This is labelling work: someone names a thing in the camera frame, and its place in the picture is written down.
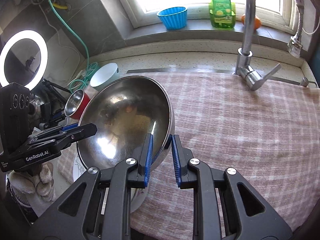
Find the window sill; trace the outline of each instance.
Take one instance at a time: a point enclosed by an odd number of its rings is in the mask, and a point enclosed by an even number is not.
[[[132,30],[124,39],[127,46],[140,45],[150,42],[171,41],[171,40],[226,40],[242,41],[244,26],[241,22],[236,22],[232,30],[218,29],[211,25],[208,19],[188,20],[187,26],[170,31],[162,23],[142,26]],[[252,43],[263,45],[275,49],[287,51],[287,43],[291,34],[276,30],[271,27],[262,26],[255,31]]]

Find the screw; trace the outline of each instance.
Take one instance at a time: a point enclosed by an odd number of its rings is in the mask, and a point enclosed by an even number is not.
[[[200,163],[200,161],[197,158],[192,158],[190,160],[190,163],[193,164],[193,165],[198,165]]]
[[[230,175],[235,175],[237,173],[237,170],[235,168],[228,168],[227,173]]]
[[[125,162],[129,165],[132,165],[136,163],[136,160],[134,158],[128,158],[125,160]]]
[[[96,174],[98,172],[98,168],[97,167],[91,167],[88,169],[88,172],[90,174]]]
[[[71,4],[66,3],[66,6],[68,7],[67,11],[71,11]]]

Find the red cup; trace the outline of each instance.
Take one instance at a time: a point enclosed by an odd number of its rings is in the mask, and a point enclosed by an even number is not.
[[[78,89],[69,97],[64,109],[65,115],[72,119],[80,120],[89,101],[89,96],[82,89]]]

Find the cloth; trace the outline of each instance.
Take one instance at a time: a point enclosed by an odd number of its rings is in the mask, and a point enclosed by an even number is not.
[[[175,134],[194,157],[236,168],[293,230],[306,220],[320,197],[319,89],[269,80],[252,92],[236,75],[143,75],[167,90]],[[193,192],[177,187],[171,152],[148,188],[131,227],[160,240],[191,239]]]
[[[92,86],[88,85],[84,92],[88,95],[91,99],[93,98],[98,92]],[[67,117],[67,124],[77,123],[79,120],[74,120],[70,117]],[[73,163],[75,161],[77,155],[77,147],[76,143],[71,144],[71,146],[67,149],[61,151],[61,156],[57,161],[57,170],[66,178],[66,180],[72,184],[73,181]]]
[[[39,175],[10,172],[8,178],[18,200],[30,205],[38,217],[56,200],[52,164],[44,163]]]

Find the kitchen faucet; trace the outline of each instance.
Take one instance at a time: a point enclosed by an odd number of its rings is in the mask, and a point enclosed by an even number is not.
[[[294,36],[291,36],[288,43],[288,51],[294,57],[299,58],[302,50],[301,32],[303,26],[303,12],[304,0],[295,0],[298,9],[298,29]],[[252,45],[252,37],[254,32],[254,18],[256,14],[256,0],[246,0],[245,6],[245,24],[244,24],[244,38],[242,47],[238,49],[238,58],[236,63],[235,74],[242,76],[246,81],[250,90],[255,91],[259,89],[265,81],[275,74],[281,65],[277,64],[268,74],[262,77],[257,71],[250,66],[252,52],[250,51]]]

